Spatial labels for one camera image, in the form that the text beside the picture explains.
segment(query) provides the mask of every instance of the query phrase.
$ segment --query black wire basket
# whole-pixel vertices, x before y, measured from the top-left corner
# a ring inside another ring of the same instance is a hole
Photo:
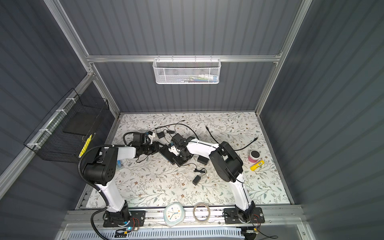
[[[56,110],[55,117],[24,142],[43,160],[78,162],[88,148],[102,144],[92,140],[109,111],[108,101],[78,94],[66,100],[63,109]]]

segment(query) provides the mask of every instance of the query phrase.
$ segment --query yellow object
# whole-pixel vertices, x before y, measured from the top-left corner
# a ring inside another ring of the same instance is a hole
[[[261,165],[263,165],[264,163],[265,163],[264,160],[261,160],[261,161],[259,161],[258,163],[256,163],[255,165],[251,166],[250,169],[251,169],[252,171],[254,171],[254,170],[256,170],[257,168],[261,167]]]
[[[79,157],[81,157],[81,156],[85,153],[85,151],[87,151],[88,145],[89,145],[89,143],[91,142],[91,140],[92,140],[92,134],[89,136],[89,138],[87,139],[87,141],[85,141],[84,147],[83,147],[83,149],[80,151]]]

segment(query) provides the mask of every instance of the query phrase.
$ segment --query yellow connector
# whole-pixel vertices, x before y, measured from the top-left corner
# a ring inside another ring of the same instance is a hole
[[[250,169],[251,169],[252,171],[254,171],[254,170],[256,170],[257,168],[261,167],[261,165],[263,165],[264,163],[265,163],[264,160],[261,160],[261,161],[259,161],[258,163],[256,163],[255,165],[251,166]]]

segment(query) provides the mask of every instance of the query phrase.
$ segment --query white mesh basket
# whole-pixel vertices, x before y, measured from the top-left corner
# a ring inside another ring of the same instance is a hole
[[[158,84],[217,84],[219,82],[220,59],[205,61],[153,60]]]

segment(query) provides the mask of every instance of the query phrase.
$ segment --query clock face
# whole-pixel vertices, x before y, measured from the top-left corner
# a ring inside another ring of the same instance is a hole
[[[178,203],[172,203],[165,208],[164,220],[168,226],[174,226],[184,220],[185,212],[183,206]]]

